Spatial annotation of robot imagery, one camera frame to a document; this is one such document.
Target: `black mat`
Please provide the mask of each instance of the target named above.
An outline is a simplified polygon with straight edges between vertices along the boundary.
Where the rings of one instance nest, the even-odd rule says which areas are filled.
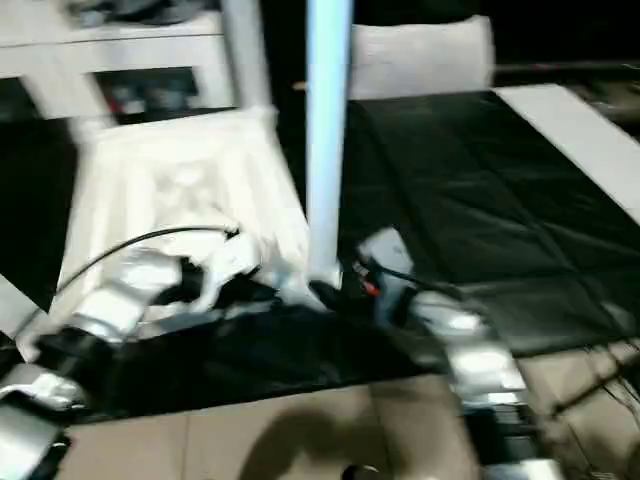
[[[300,180],[304,127],[284,120]],[[458,285],[518,356],[638,332],[640,229],[494,94],[352,104],[343,182],[342,252],[394,226],[416,273]],[[94,420],[437,371],[431,359],[416,367],[365,316],[282,308],[131,345]]]
[[[0,273],[43,310],[64,252],[77,170],[65,120],[0,123]]]
[[[347,150],[343,248],[395,225],[418,274],[460,286],[518,355],[638,332],[640,228],[499,97],[363,102],[352,117],[365,133]]]

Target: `blue pole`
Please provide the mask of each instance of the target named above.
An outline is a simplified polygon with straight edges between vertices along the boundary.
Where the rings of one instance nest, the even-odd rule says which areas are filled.
[[[307,218],[311,276],[335,271],[353,0],[308,0]]]

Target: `white shelf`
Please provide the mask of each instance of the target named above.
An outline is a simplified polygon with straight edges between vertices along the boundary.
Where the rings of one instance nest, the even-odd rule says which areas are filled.
[[[64,65],[72,116],[104,116],[109,109],[94,72],[192,67],[202,106],[233,106],[231,76],[222,37],[184,36],[68,43],[50,46]]]
[[[191,21],[168,26],[110,23],[96,28],[78,28],[67,14],[63,0],[11,1],[25,2],[30,21],[39,25],[38,31],[30,35],[29,43],[73,43],[222,34],[220,12],[206,11]]]
[[[24,0],[0,1],[0,47],[33,43],[24,20]]]

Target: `silver robot arm segment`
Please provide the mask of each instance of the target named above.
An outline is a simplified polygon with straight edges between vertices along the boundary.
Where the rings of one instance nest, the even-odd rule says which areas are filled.
[[[0,382],[0,478],[55,477],[70,447],[68,416],[99,389],[113,354],[147,308],[183,281],[179,258],[149,249],[127,254],[115,273],[80,304],[55,335],[41,337],[40,355]]]
[[[544,454],[525,381],[507,346],[479,315],[437,292],[418,293],[409,325],[438,340],[475,453],[487,480],[561,480]]]

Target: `floor tile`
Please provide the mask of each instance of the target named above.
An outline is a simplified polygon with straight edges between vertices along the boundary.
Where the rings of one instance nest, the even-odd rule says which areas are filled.
[[[635,352],[626,344],[612,346],[624,359]],[[617,381],[555,419],[547,415],[615,369],[615,361],[603,349],[545,355],[521,362],[532,389],[532,403],[542,420],[547,439],[564,463],[574,470],[592,466],[626,475],[630,458],[640,445],[640,422],[620,402],[640,416],[640,404]]]
[[[180,480],[185,414],[77,427],[57,480]]]
[[[427,375],[371,386],[396,480],[472,480],[475,459],[444,380]]]
[[[352,464],[387,471],[367,387],[194,412],[185,480],[338,480]]]

